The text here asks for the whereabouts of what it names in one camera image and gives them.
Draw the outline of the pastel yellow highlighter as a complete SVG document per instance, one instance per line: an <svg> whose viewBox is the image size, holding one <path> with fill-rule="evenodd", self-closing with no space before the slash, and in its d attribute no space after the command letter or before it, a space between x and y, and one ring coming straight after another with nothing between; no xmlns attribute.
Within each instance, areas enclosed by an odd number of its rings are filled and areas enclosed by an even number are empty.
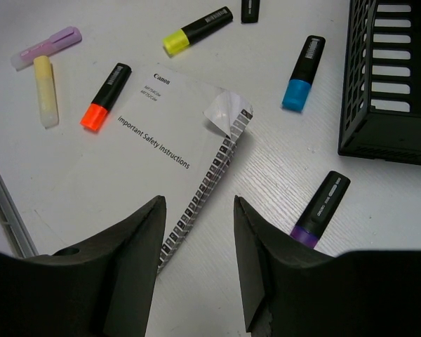
<svg viewBox="0 0 421 337"><path fill-rule="evenodd" d="M53 69L48 56L34 59L34 74L40 121L44 128L52 128L59 124L59 115Z"/></svg>

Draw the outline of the pastel purple highlighter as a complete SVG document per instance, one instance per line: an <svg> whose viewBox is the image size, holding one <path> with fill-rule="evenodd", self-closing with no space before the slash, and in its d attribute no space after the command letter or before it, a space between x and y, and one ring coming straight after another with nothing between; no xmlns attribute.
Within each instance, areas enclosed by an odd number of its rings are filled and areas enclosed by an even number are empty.
<svg viewBox="0 0 421 337"><path fill-rule="evenodd" d="M11 57L11 65L20 71L31 65L35 58L39 56L50 56L65 48L79 43L82 35L78 28L69 26L55 34L52 34L46 40L43 40L34 46L20 51Z"/></svg>

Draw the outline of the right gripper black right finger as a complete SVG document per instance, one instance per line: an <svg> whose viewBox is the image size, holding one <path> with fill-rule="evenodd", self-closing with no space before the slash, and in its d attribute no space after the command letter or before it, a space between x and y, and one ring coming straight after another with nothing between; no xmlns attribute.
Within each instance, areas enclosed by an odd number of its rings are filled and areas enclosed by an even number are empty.
<svg viewBox="0 0 421 337"><path fill-rule="evenodd" d="M421 336L421 251L331 257L234 199L245 326L252 336Z"/></svg>

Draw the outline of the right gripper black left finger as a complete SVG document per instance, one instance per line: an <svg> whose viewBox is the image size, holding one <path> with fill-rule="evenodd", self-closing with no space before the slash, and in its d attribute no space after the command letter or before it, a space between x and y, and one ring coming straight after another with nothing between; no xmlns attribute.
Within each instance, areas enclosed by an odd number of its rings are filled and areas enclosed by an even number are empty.
<svg viewBox="0 0 421 337"><path fill-rule="evenodd" d="M0 253L0 336L144 336L165 226L157 196L53 255Z"/></svg>

